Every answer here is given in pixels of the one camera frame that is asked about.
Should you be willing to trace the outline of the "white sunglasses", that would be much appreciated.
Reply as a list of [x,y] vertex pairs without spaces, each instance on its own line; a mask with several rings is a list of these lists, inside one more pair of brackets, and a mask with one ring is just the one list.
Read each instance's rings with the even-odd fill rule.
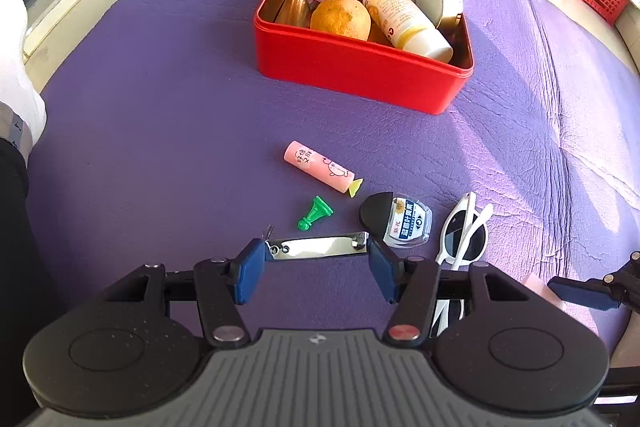
[[449,265],[451,271],[480,261],[488,242],[487,223],[494,214],[494,206],[487,204],[478,210],[477,194],[463,195],[450,211],[442,225],[439,236],[439,251],[435,261]]

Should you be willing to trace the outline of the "black trouser leg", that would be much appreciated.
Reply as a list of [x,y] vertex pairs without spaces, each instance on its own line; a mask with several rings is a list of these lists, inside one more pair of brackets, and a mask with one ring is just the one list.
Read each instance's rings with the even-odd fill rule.
[[23,353],[60,311],[50,274],[40,257],[27,209],[23,156],[1,142],[1,424],[15,426],[37,403],[23,373]]

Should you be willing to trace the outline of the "purple padded mat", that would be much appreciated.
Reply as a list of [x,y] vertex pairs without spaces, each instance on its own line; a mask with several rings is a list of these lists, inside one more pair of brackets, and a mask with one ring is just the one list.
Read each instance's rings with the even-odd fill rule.
[[424,200],[442,223],[467,191],[494,207],[487,261],[603,277],[639,246],[639,80],[547,0],[464,0],[475,69],[445,113],[272,80],[260,0],[118,0],[44,89],[30,221],[69,306],[145,262],[184,270],[267,227],[358,228],[359,199],[283,159],[302,142],[362,195]]

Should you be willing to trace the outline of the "black capped clear jar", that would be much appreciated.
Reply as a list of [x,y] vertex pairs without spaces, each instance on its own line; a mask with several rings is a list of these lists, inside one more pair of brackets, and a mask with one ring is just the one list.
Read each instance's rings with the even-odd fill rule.
[[431,235],[431,208],[420,199],[404,194],[372,194],[360,205],[358,217],[370,235],[392,248],[418,247]]

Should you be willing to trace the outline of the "silver nail clipper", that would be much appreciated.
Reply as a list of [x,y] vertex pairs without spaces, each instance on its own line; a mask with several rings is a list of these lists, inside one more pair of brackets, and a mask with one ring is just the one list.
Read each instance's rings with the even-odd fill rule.
[[270,239],[272,231],[273,226],[269,225],[260,238],[266,244],[267,261],[324,259],[368,253],[369,233],[366,231],[337,236]]

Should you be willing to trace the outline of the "pink cartoon tube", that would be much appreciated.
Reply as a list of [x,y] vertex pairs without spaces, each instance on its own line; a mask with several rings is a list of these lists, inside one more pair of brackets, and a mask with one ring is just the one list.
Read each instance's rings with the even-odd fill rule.
[[308,176],[341,194],[348,194],[351,198],[356,196],[363,182],[352,171],[297,141],[288,144],[283,159]]

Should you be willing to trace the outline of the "orange fruit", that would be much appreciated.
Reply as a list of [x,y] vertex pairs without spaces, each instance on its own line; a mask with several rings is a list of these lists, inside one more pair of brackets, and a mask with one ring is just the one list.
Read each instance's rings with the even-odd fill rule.
[[324,0],[310,18],[312,30],[326,34],[366,41],[371,29],[371,17],[358,0]]

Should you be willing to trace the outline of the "red square tin box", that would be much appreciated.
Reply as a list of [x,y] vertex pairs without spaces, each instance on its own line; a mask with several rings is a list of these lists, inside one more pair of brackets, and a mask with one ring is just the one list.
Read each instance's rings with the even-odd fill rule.
[[262,75],[442,113],[474,70],[463,0],[262,0]]

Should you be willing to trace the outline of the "white sock foot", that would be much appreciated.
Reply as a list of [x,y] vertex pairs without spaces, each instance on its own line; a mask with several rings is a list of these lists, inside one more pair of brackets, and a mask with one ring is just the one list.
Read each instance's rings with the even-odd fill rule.
[[1,139],[28,159],[47,124],[46,104],[23,64],[24,0],[1,0]]

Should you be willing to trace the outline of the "yellow white pill bottle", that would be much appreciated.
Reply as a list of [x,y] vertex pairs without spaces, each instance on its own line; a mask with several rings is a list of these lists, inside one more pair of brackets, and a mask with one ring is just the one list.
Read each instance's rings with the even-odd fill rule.
[[454,50],[431,20],[411,0],[361,0],[394,48],[448,63]]

